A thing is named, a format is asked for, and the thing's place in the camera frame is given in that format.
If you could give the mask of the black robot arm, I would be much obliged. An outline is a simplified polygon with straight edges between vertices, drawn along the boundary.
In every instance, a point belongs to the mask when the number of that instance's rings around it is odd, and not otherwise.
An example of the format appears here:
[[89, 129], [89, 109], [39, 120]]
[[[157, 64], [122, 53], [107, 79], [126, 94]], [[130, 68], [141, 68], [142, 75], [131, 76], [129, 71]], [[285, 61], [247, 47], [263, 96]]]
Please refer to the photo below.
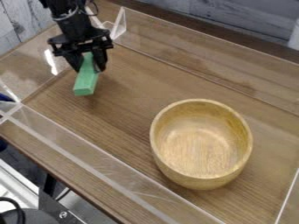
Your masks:
[[87, 0], [39, 0], [51, 18], [61, 27], [61, 35], [47, 40], [57, 57], [63, 57], [78, 72], [83, 65], [83, 54], [91, 53], [91, 65], [103, 72], [107, 69], [109, 49], [114, 48], [110, 30], [98, 28], [91, 17], [98, 13], [86, 10]]

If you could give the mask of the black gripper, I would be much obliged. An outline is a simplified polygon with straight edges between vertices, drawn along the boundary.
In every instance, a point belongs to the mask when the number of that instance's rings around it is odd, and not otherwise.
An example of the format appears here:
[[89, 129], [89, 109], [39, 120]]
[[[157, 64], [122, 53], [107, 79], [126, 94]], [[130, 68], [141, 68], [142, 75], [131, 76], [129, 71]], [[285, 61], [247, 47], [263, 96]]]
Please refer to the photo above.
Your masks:
[[107, 49], [114, 47], [110, 30], [97, 28], [90, 15], [82, 11], [71, 11], [53, 17], [61, 27], [62, 34], [49, 39], [55, 56], [62, 56], [78, 72], [85, 60], [83, 53], [93, 52], [98, 70], [105, 72], [109, 63]]

